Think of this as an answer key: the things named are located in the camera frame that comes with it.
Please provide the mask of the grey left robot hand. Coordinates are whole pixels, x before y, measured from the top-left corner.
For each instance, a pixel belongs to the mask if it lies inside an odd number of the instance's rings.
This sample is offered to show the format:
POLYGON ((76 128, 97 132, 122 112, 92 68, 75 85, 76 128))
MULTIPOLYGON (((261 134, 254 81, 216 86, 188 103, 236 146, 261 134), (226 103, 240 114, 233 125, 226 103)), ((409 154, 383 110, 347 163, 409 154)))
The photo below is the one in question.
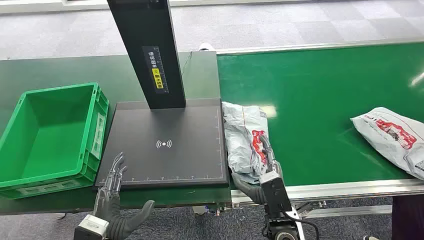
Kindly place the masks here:
POLYGON ((153 212, 154 200, 147 200, 142 209, 130 217, 121 215, 120 190, 122 178, 128 166, 120 152, 113 160, 104 185, 97 191, 93 214, 108 222, 106 237, 110 240, 124 240, 130 236, 153 212))

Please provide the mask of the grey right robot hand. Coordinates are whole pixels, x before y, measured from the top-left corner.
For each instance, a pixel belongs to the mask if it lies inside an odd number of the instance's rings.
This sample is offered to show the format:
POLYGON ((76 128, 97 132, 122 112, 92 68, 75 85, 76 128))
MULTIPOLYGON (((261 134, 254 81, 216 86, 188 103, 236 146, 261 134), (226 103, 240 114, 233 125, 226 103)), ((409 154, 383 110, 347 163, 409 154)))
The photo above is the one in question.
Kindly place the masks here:
MULTIPOLYGON (((261 152, 265 155, 265 163, 267 166, 266 174, 264 175, 266 177, 271 176, 269 172, 275 172, 273 176, 278 174, 279 177, 282 179, 283 173, 282 173, 281 165, 275 158, 275 154, 272 149, 268 136, 266 134, 261 135, 259 137, 259 140, 262 143, 261 152)), ((231 171, 231 177, 232 177, 234 185, 246 196, 248 196, 254 203, 259 205, 263 205, 267 203, 266 196, 260 186, 253 186, 242 181, 241 176, 238 173, 234 172, 233 170, 231 171)))

